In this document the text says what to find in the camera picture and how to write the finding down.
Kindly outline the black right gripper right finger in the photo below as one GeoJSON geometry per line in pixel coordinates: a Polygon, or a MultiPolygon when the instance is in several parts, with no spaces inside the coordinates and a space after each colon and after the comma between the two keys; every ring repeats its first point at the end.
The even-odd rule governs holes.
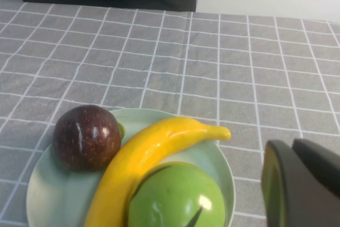
{"type": "Polygon", "coordinates": [[[331,192],[339,192],[339,155],[308,139],[294,139],[293,151],[309,172],[331,192]]]}

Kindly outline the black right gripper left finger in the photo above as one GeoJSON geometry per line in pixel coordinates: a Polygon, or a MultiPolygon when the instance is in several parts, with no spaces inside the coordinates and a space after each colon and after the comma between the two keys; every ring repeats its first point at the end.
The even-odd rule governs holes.
{"type": "Polygon", "coordinates": [[[281,140],[266,144],[261,188],[268,226],[339,226],[339,192],[319,183],[281,140]]]}

